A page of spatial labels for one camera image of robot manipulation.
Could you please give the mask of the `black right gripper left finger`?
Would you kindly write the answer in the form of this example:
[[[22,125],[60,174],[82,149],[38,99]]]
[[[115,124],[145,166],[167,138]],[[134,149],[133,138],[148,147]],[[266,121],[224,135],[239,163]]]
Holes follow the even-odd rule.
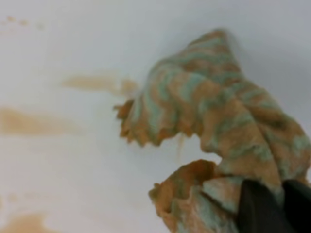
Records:
[[[245,180],[237,214],[241,233],[294,233],[269,189],[252,180]]]

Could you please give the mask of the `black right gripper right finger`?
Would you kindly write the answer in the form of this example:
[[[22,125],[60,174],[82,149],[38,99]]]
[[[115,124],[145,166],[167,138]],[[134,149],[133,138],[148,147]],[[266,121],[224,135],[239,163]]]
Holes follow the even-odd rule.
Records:
[[[311,188],[296,180],[283,183],[284,211],[297,233],[311,233]]]

